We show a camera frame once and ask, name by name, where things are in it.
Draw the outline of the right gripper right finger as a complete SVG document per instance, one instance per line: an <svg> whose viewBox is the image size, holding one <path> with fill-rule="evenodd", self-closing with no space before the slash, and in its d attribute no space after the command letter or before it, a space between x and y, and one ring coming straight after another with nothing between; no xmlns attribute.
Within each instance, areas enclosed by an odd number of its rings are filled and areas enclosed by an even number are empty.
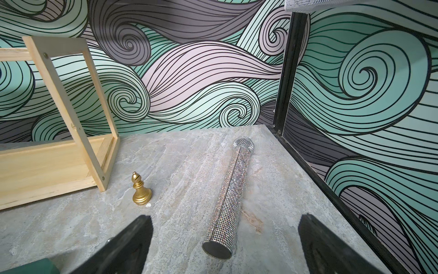
<svg viewBox="0 0 438 274"><path fill-rule="evenodd" d="M315 216L304 214L298 225L311 274L381 274Z"/></svg>

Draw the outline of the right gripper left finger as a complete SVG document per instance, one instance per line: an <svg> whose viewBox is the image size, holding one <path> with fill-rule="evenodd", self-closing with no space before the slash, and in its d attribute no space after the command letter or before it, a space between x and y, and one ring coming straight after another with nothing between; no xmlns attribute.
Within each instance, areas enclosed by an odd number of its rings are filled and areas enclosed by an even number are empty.
<svg viewBox="0 0 438 274"><path fill-rule="evenodd" d="M153 233L151 217L140 215L73 273L141 274Z"/></svg>

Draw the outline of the dark green pencil case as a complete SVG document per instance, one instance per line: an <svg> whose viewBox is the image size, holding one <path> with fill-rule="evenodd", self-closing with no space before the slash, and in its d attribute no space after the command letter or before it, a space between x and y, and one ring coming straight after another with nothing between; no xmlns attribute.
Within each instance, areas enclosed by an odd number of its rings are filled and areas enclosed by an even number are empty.
<svg viewBox="0 0 438 274"><path fill-rule="evenodd" d="M51 260L45 258L16 268L8 269L1 272L1 274L60 274L60 271Z"/></svg>

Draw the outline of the wooden two-tier shelf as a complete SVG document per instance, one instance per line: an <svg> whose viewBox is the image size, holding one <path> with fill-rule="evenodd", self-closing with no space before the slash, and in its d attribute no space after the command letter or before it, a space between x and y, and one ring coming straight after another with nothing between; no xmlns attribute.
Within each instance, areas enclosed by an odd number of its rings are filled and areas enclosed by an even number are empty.
<svg viewBox="0 0 438 274"><path fill-rule="evenodd" d="M72 140L1 151L1 210L90 187L108 187L120 136L87 42L83 38L24 36L24 48L1 49L2 61L33 61ZM110 134L88 137L52 63L82 54Z"/></svg>

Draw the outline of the gold knob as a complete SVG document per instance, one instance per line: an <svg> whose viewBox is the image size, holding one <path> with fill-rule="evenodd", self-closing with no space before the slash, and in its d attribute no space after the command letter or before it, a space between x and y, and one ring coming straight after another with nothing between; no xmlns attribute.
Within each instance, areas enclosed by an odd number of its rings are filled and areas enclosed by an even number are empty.
<svg viewBox="0 0 438 274"><path fill-rule="evenodd" d="M133 188L135 193L133 195L133 202L137 205L146 205L152 198L152 190L144 186L144 182L141 175L137 172L133 172L132 178Z"/></svg>

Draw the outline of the glittery silver tube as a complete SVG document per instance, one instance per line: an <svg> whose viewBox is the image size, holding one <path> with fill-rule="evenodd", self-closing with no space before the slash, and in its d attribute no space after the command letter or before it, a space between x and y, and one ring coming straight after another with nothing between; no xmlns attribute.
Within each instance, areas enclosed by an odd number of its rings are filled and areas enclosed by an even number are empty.
<svg viewBox="0 0 438 274"><path fill-rule="evenodd" d="M246 172L253 150L254 143L249 137L239 137L233 142L233 155L202 243L202 249L211 257L228 260L233 255Z"/></svg>

